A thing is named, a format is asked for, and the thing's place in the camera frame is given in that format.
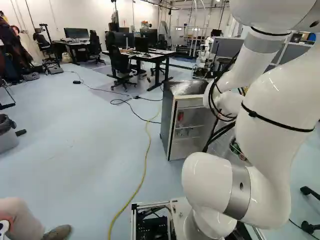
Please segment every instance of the person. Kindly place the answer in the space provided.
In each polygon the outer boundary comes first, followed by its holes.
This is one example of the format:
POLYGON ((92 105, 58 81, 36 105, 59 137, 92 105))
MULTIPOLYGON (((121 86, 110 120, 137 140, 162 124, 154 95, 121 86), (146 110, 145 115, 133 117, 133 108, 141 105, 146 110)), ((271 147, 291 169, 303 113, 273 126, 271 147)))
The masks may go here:
POLYGON ((0 40, 4 44, 5 53, 10 56, 17 74, 21 76, 30 73, 32 56, 23 48, 20 39, 2 16, 0 16, 0 40))
POLYGON ((45 233, 44 226, 18 197, 0 198, 0 221, 10 223, 6 236, 11 240, 65 240, 72 233, 70 225, 61 225, 45 233))
POLYGON ((24 41, 22 41, 22 39, 20 37, 20 29, 16 25, 12 25, 11 28, 12 28, 14 34, 16 35, 16 37, 20 40, 20 43, 23 48, 23 52, 25 54, 27 61, 29 63, 31 63, 34 60, 34 58, 31 56, 31 54, 28 50, 27 44, 24 41))
POLYGON ((6 15, 4 14, 3 11, 0 10, 0 17, 2 17, 7 23, 9 23, 8 18, 6 17, 6 15))

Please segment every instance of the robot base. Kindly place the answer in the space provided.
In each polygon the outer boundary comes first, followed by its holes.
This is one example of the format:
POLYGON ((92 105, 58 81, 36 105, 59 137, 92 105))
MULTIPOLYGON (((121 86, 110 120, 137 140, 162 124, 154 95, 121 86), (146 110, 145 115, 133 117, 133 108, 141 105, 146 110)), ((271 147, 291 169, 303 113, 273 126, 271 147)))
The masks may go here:
POLYGON ((170 206, 176 240, 212 240, 197 228, 191 214, 192 207, 185 197, 172 199, 170 206))
MULTIPOLYGON (((151 204, 146 203, 132 203, 131 204, 131 240, 140 240, 142 232, 148 232, 151 235, 145 235, 145 240, 154 239, 148 238, 161 231, 161 238, 159 240, 208 240, 201 232, 198 232, 197 225, 194 223, 193 217, 190 213, 192 210, 190 204, 185 197, 174 198, 171 201, 156 202, 151 204), (141 218, 144 216, 152 216, 152 213, 157 211, 164 211, 168 209, 171 211, 168 217, 160 218, 141 218)), ((266 240, 259 229, 253 227, 253 230, 259 240, 266 240)), ((252 240, 247 227, 239 222, 235 230, 225 238, 225 240, 252 240)))

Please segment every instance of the gray pants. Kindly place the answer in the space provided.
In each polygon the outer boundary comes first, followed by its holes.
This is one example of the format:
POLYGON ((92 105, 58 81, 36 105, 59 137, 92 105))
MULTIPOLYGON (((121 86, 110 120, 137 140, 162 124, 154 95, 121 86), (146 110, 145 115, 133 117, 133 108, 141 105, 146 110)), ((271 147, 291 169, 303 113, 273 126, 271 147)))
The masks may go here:
POLYGON ((10 222, 6 233, 11 240, 41 240, 45 228, 30 212, 27 204, 20 198, 0 198, 0 220, 10 222))

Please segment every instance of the black cable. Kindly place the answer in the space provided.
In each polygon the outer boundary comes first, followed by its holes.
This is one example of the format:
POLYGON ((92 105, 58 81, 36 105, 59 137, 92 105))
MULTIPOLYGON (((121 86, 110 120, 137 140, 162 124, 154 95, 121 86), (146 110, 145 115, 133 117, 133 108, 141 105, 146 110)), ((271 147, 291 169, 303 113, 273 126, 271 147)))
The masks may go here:
POLYGON ((246 91, 243 87, 241 87, 241 90, 242 90, 242 95, 245 96, 246 95, 246 91))
POLYGON ((223 114, 215 105, 215 102, 213 99, 213 92, 214 92, 214 88, 217 86, 217 82, 223 76, 223 74, 229 70, 230 66, 236 61, 239 53, 240 53, 240 50, 232 57, 231 61, 223 68, 223 70, 219 73, 219 75, 216 77, 216 79, 213 80, 214 82, 209 89, 208 103, 209 103, 210 110, 216 118, 218 118, 219 120, 221 120, 223 122, 232 122, 236 119, 237 116, 229 116, 229 115, 223 114))
POLYGON ((289 221, 293 224, 293 225, 295 225, 297 228, 300 228, 304 233, 307 233, 307 234, 309 234, 311 237, 313 237, 313 238, 315 238, 315 239, 317 239, 317 240, 320 240, 319 238, 317 238, 316 236, 313 236, 312 234, 310 234, 310 233, 308 233, 308 232, 306 232, 306 231, 304 231, 299 225, 297 225, 297 224, 295 224, 290 218, 289 218, 289 221))
POLYGON ((120 105, 120 104, 123 104, 123 103, 126 103, 129 105, 131 111, 133 112, 134 115, 136 115, 139 119, 141 119, 142 121, 145 121, 145 122, 149 122, 149 123, 153 123, 153 124, 161 124, 161 122, 157 122, 157 121, 148 121, 148 120, 145 120, 143 118, 141 118, 138 114, 135 113, 135 111, 132 109, 130 103, 128 103, 127 101, 129 101, 131 98, 127 99, 127 100, 122 100, 122 99, 113 99, 110 104, 111 105, 120 105))
POLYGON ((221 127, 219 130, 217 130, 211 138, 208 139, 207 143, 202 149, 203 153, 206 153, 208 151, 208 147, 210 144, 212 144, 215 140, 220 138, 223 134, 227 133, 229 130, 231 130, 236 125, 236 122, 229 123, 228 125, 225 125, 221 127))
POLYGON ((108 93, 112 93, 112 94, 119 94, 119 95, 123 95, 123 96, 127 96, 129 97, 128 94, 123 94, 123 93, 120 93, 120 92, 116 92, 116 91, 109 91, 109 90, 104 90, 104 89, 99 89, 99 88, 93 88, 93 87, 90 87, 89 85, 85 84, 85 80, 83 80, 79 73, 77 73, 76 71, 65 71, 64 72, 67 72, 67 73, 73 73, 73 74, 77 74, 79 79, 80 79, 80 82, 85 85, 87 88, 91 89, 91 90, 96 90, 96 91, 103 91, 103 92, 108 92, 108 93))
POLYGON ((158 218, 160 218, 160 216, 158 214, 156 214, 155 212, 153 212, 152 214, 156 215, 158 218))
POLYGON ((154 99, 148 99, 148 98, 144 98, 144 97, 140 97, 140 96, 134 96, 133 98, 134 99, 144 99, 144 100, 148 100, 148 101, 151 101, 151 102, 160 102, 160 101, 162 101, 162 99, 154 100, 154 99))

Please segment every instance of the gray floor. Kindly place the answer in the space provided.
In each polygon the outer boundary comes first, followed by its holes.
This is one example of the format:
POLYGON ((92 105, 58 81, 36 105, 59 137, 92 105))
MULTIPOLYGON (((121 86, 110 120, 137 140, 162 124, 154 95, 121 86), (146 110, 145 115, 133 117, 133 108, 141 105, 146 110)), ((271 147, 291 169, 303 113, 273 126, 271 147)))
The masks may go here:
MULTIPOLYGON (((91 69, 63 65, 76 71, 92 88, 104 88, 113 79, 91 69)), ((170 68, 175 79, 190 78, 190 71, 170 68)), ((47 229, 72 224, 72 240, 107 238, 115 213, 137 187, 143 172, 148 137, 145 123, 129 106, 114 106, 109 92, 74 85, 75 73, 41 76, 39 80, 13 86, 17 106, 4 112, 28 133, 15 149, 0 155, 0 198, 21 197, 47 229)), ((161 99, 160 88, 141 95, 161 99)), ((8 102, 0 89, 1 102, 8 102)), ((153 117, 161 102, 131 100, 143 118, 153 117)), ((147 176, 134 202, 167 201, 183 196, 183 162, 167 162, 159 137, 160 125, 151 124, 152 145, 147 176)), ((303 197, 299 188, 307 185, 320 193, 320 130, 317 128, 301 147, 292 165, 292 214, 296 223, 319 224, 320 203, 303 197)), ((312 237, 288 223, 279 230, 263 231, 267 239, 305 240, 312 237)), ((116 222, 112 239, 130 237, 130 211, 116 222)))

